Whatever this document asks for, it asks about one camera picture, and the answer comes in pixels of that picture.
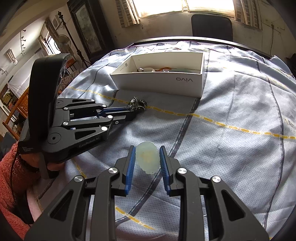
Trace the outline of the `orange fleece sleeve forearm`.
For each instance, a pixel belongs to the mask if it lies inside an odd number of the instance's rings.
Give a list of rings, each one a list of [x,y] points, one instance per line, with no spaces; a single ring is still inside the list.
[[[13,214],[13,209],[18,196],[26,193],[39,178],[37,165],[23,160],[18,153],[18,144],[14,143],[1,160],[1,212],[21,239],[25,238],[29,226]]]

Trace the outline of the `left hand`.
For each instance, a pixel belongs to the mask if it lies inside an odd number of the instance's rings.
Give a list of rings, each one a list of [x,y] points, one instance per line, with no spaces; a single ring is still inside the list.
[[[40,161],[40,154],[32,153],[32,154],[24,154],[20,155],[23,165],[32,172],[39,172],[39,161]],[[60,171],[65,167],[65,163],[48,163],[47,169],[50,171]]]

